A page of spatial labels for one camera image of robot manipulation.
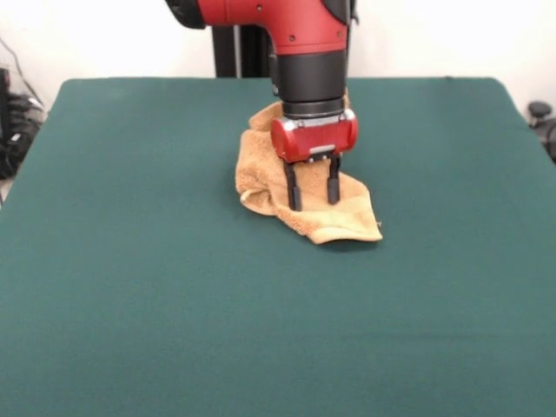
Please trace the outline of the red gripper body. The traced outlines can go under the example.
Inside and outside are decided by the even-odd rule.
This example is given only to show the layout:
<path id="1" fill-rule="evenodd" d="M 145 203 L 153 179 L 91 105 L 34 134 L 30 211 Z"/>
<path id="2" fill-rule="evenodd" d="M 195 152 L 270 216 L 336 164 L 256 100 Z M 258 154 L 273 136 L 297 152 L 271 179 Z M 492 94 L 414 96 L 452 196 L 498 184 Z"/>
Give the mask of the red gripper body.
<path id="1" fill-rule="evenodd" d="M 290 163 L 347 152 L 356 144 L 358 134 L 359 123 L 351 109 L 322 118 L 289 119 L 282 116 L 270 124 L 276 154 Z"/>

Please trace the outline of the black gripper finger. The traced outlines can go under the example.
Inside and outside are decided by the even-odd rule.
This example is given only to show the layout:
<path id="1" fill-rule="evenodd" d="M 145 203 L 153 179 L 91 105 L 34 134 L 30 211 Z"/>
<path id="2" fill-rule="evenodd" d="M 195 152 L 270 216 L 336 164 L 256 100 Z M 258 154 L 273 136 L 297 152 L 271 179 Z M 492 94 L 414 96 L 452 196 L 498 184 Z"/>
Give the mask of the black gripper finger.
<path id="1" fill-rule="evenodd" d="M 301 190 L 297 184 L 294 164 L 283 161 L 283 169 L 286 177 L 288 206 L 293 211 L 302 210 Z"/>
<path id="2" fill-rule="evenodd" d="M 340 167 L 341 154 L 332 154 L 329 158 L 327 193 L 328 203 L 335 205 L 341 198 L 340 192 Z"/>

